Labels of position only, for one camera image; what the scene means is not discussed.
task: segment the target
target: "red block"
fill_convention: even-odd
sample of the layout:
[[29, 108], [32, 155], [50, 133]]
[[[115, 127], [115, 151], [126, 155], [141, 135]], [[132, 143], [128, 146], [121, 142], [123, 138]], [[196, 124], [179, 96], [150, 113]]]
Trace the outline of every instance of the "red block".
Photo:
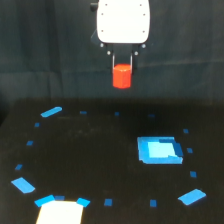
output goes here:
[[131, 65], [118, 64], [114, 66], [113, 86], [119, 89], [131, 87]]

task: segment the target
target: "blue tape piece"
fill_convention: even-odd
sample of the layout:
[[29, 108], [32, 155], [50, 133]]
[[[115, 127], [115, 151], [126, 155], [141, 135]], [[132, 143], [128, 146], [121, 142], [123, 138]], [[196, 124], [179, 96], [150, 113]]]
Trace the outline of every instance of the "blue tape piece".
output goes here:
[[42, 113], [41, 116], [42, 117], [49, 117], [49, 116], [51, 116], [53, 114], [56, 114], [56, 113], [58, 113], [60, 111], [62, 111], [62, 108], [61, 107], [55, 107], [55, 108], [53, 108], [51, 110], [48, 110], [48, 111]]
[[34, 203], [37, 205], [37, 207], [41, 207], [43, 204], [46, 204], [50, 201], [55, 201], [53, 195], [49, 195], [47, 197], [41, 198], [39, 200], [36, 200]]
[[160, 143], [176, 143], [174, 139], [159, 139]]
[[157, 201], [156, 200], [150, 200], [150, 207], [157, 207]]
[[161, 140], [174, 140], [174, 137], [138, 137], [138, 142], [160, 142]]
[[182, 201], [185, 205], [190, 205], [201, 198], [206, 197], [206, 194], [198, 189], [195, 189], [181, 197], [178, 198], [178, 200]]
[[16, 166], [15, 170], [21, 170], [22, 166], [23, 166], [22, 164], [18, 164], [18, 165]]
[[187, 152], [188, 153], [193, 153], [193, 149], [192, 148], [187, 148]]
[[167, 158], [148, 158], [143, 161], [146, 164], [182, 164], [182, 157], [169, 156]]
[[173, 148], [177, 156], [180, 156], [180, 157], [183, 156], [183, 151], [179, 143], [173, 143]]
[[83, 198], [79, 198], [76, 202], [79, 205], [82, 205], [83, 207], [87, 207], [90, 203], [90, 201], [83, 199]]
[[64, 201], [65, 200], [65, 196], [54, 196], [54, 199], [56, 201]]
[[40, 127], [40, 123], [35, 123], [34, 127], [35, 128], [39, 128]]
[[184, 131], [184, 134], [188, 134], [189, 133], [188, 129], [184, 129], [183, 131]]
[[156, 115], [155, 115], [155, 114], [149, 114], [148, 117], [150, 117], [150, 118], [155, 118]]
[[87, 111], [80, 111], [80, 114], [86, 115], [87, 114]]
[[28, 142], [26, 143], [26, 145], [27, 145], [27, 146], [31, 146], [31, 145], [33, 145], [33, 141], [28, 141]]
[[104, 206], [112, 206], [113, 200], [112, 199], [105, 199]]
[[24, 194], [33, 192], [35, 187], [33, 187], [30, 183], [28, 183], [25, 179], [20, 177], [19, 179], [11, 181], [11, 183], [16, 186], [20, 191]]
[[190, 175], [193, 178], [197, 178], [197, 173], [195, 171], [190, 171]]

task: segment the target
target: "white square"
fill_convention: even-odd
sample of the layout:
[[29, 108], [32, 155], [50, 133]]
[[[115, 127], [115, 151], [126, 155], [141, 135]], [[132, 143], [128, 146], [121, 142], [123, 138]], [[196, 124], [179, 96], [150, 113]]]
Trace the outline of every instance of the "white square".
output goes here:
[[144, 43], [149, 36], [148, 0], [99, 0], [97, 33], [105, 43]]
[[148, 142], [149, 158], [176, 156], [172, 143]]
[[82, 211], [76, 202], [52, 201], [42, 205], [36, 224], [80, 224]]

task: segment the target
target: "black table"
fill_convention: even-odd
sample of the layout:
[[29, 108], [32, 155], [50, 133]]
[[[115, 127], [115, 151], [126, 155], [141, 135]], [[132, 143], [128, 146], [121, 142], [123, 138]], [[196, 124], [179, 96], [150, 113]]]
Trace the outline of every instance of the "black table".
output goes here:
[[[40, 116], [55, 106], [62, 112]], [[214, 106], [20, 101], [0, 129], [0, 223], [36, 223], [34, 201], [51, 194], [90, 200], [82, 224], [223, 223], [223, 124], [224, 108]], [[183, 164], [143, 164], [137, 148], [141, 136], [174, 136]], [[26, 146], [29, 140], [33, 146]], [[23, 164], [20, 171], [17, 164]], [[196, 179], [190, 177], [192, 170]], [[11, 184], [19, 177], [35, 191], [20, 192]], [[193, 189], [206, 198], [190, 206], [177, 199]], [[105, 198], [113, 199], [112, 207], [104, 207]], [[156, 208], [150, 208], [150, 199], [157, 200]]]

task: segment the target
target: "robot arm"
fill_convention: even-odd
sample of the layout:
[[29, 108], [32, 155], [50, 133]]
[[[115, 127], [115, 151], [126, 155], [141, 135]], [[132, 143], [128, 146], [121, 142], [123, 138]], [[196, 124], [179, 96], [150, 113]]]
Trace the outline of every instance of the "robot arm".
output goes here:
[[[97, 29], [91, 41], [107, 49], [113, 86], [129, 88], [131, 75], [137, 68], [140, 48], [146, 47], [145, 42], [149, 36], [149, 2], [148, 0], [99, 0], [98, 3], [91, 3], [90, 9], [97, 12]], [[115, 65], [116, 56], [121, 52], [119, 49], [121, 45], [131, 49], [128, 51], [130, 64]]]

